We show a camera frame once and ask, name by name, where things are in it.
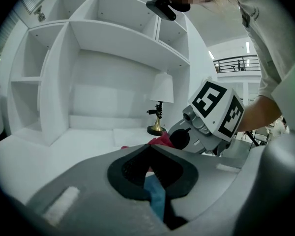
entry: ceiling light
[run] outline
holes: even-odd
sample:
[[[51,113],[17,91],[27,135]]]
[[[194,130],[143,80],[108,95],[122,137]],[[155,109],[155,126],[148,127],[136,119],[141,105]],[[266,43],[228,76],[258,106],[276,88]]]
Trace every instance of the ceiling light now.
[[[250,53],[249,42],[246,42],[247,53]]]
[[[211,51],[209,51],[208,53],[210,54],[210,56],[211,56],[211,59],[215,59],[215,57],[213,56],[213,54],[212,54],[212,52],[211,52]]]

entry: gray surface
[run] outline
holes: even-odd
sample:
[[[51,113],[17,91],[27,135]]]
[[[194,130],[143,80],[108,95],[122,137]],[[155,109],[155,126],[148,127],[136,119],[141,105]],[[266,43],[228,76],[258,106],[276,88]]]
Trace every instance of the gray surface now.
[[[198,218],[164,235],[230,236],[252,189],[264,146],[252,149],[238,176],[224,194]]]
[[[109,184],[107,169],[116,159],[141,146],[121,149],[87,159],[44,186],[28,202],[28,208],[42,215],[69,186],[81,192],[58,228],[72,235],[155,235],[169,231],[153,213],[147,201],[122,197]]]
[[[241,168],[245,162],[243,159],[183,153],[174,148],[159,147],[194,164],[199,172],[199,179],[189,194],[172,200],[176,216],[187,220],[193,220],[216,202],[236,178],[237,173],[218,170],[216,166],[223,164]]]

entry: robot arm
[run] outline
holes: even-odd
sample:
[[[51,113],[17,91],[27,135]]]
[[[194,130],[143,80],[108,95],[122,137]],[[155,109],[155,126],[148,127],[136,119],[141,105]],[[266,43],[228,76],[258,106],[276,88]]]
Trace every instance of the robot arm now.
[[[169,131],[178,149],[193,153],[228,148],[244,113],[244,105],[232,88],[205,80],[183,111],[183,119]]]

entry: red cloth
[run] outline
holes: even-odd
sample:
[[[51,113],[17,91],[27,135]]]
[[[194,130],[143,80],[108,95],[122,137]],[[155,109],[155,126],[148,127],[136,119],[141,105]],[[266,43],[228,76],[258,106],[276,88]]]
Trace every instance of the red cloth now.
[[[147,144],[155,144],[155,145],[164,145],[171,148],[175,148],[172,144],[171,140],[169,139],[169,134],[164,131],[163,134],[160,137],[153,138],[151,141],[149,141]]]

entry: white shirt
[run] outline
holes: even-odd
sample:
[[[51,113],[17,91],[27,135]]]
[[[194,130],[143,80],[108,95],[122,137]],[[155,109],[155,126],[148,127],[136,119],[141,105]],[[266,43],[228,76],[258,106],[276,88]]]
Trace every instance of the white shirt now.
[[[238,0],[243,25],[258,54],[259,95],[271,93],[295,63],[295,23],[278,0]]]

